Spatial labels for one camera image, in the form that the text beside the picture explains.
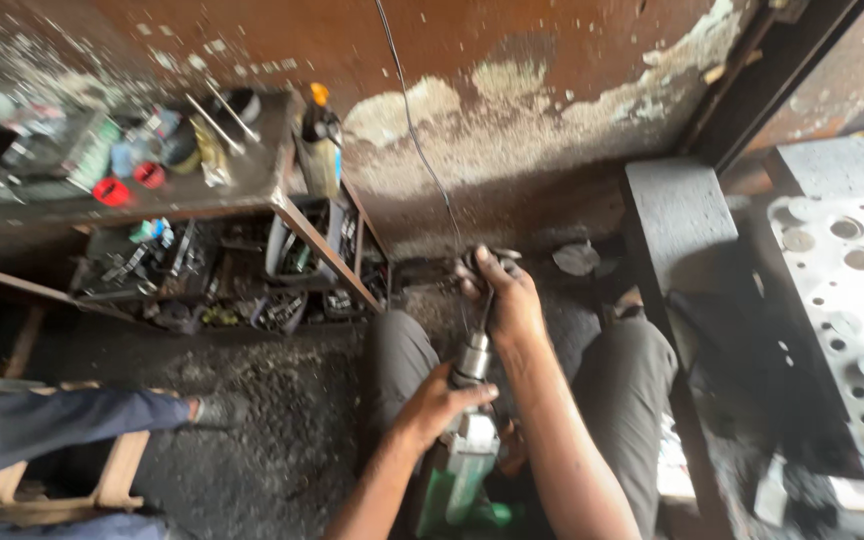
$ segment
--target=black wire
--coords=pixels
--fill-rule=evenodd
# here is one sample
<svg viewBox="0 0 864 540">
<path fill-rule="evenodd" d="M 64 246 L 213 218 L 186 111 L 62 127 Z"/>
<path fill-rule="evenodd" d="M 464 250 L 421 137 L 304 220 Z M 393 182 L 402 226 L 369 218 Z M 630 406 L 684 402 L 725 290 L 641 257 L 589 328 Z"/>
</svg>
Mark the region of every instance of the black wire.
<svg viewBox="0 0 864 540">
<path fill-rule="evenodd" d="M 416 127 L 412 124 L 412 113 L 409 110 L 408 89 L 405 87 L 405 76 L 402 74 L 402 64 L 399 62 L 399 53 L 396 52 L 396 43 L 392 41 L 392 31 L 389 30 L 389 21 L 385 18 L 385 9 L 382 8 L 381 0 L 375 0 L 375 6 L 378 8 L 378 16 L 382 18 L 382 27 L 385 28 L 385 39 L 389 42 L 391 50 L 391 59 L 395 61 L 395 70 L 398 72 L 398 80 L 402 83 L 402 99 L 405 101 L 405 121 L 409 125 L 409 135 L 412 136 L 412 142 L 415 144 L 415 151 L 425 165 L 425 170 L 429 172 L 432 180 L 435 181 L 438 192 L 441 193 L 441 198 L 445 201 L 445 210 L 448 212 L 449 219 L 452 220 L 452 229 L 455 232 L 455 256 L 462 256 L 462 233 L 459 231 L 459 223 L 455 220 L 455 214 L 452 212 L 452 204 L 449 200 L 449 194 L 442 187 L 439 177 L 436 176 L 432 166 L 429 165 L 426 155 L 423 153 L 423 146 L 419 143 L 419 136 L 416 135 Z"/>
</svg>

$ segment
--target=red container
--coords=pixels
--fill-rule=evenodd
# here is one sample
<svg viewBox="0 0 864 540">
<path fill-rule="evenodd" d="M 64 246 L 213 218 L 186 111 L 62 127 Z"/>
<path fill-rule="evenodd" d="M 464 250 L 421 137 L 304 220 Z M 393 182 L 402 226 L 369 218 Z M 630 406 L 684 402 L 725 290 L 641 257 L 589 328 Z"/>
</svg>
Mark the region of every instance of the red container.
<svg viewBox="0 0 864 540">
<path fill-rule="evenodd" d="M 135 167 L 132 178 L 149 190 L 154 190 L 165 183 L 165 170 L 158 163 L 146 161 Z"/>
<path fill-rule="evenodd" d="M 129 199 L 129 189 L 116 178 L 102 178 L 92 188 L 92 196 L 104 205 L 117 207 Z"/>
</svg>

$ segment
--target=dirty floor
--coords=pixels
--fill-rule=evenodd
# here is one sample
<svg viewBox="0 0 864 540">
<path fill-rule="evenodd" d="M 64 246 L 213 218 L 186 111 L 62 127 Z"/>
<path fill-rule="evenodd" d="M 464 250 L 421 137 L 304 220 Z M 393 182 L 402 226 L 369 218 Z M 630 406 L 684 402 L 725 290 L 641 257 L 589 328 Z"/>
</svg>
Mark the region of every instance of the dirty floor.
<svg viewBox="0 0 864 540">
<path fill-rule="evenodd" d="M 599 332 L 592 279 L 563 273 L 550 257 L 523 266 L 571 377 Z M 408 287 L 400 299 L 443 357 L 464 334 L 459 302 L 434 285 Z M 134 492 L 202 540 L 315 538 L 355 482 L 354 362 L 364 333 L 349 325 L 284 339 L 247 328 L 183 336 L 70 311 L 43 326 L 27 378 L 246 395 L 248 422 L 229 432 L 154 433 Z M 493 371 L 503 386 L 498 362 Z"/>
</svg>

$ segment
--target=leg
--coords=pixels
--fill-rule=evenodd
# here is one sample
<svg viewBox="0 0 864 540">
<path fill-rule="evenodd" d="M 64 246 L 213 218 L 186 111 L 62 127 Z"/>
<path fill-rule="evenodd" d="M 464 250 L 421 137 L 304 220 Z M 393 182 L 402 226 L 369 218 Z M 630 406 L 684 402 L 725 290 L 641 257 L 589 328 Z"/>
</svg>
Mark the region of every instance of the leg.
<svg viewBox="0 0 864 540">
<path fill-rule="evenodd" d="M 378 441 L 392 426 L 402 405 L 412 397 L 439 357 L 428 335 L 404 311 L 375 317 L 368 327 L 365 355 L 359 361 L 359 466 L 372 456 Z"/>
<path fill-rule="evenodd" d="M 622 485 L 642 538 L 652 538 L 662 414 L 675 352 L 642 315 L 607 326 L 582 355 L 572 393 L 596 448 Z"/>
<path fill-rule="evenodd" d="M 183 399 L 148 390 L 0 392 L 0 469 L 66 446 L 187 422 Z"/>
<path fill-rule="evenodd" d="M 41 524 L 19 528 L 0 522 L 0 540 L 163 540 L 165 522 L 138 514 L 110 514 L 88 521 Z"/>
</svg>

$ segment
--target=power drill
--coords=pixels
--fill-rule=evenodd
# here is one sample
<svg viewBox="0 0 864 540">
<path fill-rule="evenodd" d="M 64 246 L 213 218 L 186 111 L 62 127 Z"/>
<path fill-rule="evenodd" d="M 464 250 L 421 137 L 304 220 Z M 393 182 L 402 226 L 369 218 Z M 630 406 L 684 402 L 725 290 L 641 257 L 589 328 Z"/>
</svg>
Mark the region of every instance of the power drill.
<svg viewBox="0 0 864 540">
<path fill-rule="evenodd" d="M 506 269 L 511 269 L 515 260 L 522 257 L 517 251 L 491 251 Z M 462 260 L 466 267 L 479 273 L 473 252 Z M 448 383 L 453 389 L 486 382 L 493 358 L 487 325 L 495 295 L 495 289 L 489 285 L 479 324 L 466 337 L 449 371 Z M 512 521 L 512 510 L 505 504 L 489 502 L 482 488 L 496 465 L 499 445 L 496 422 L 479 407 L 467 408 L 452 420 L 422 459 L 411 515 L 415 537 L 448 537 L 465 529 L 501 528 Z"/>
</svg>

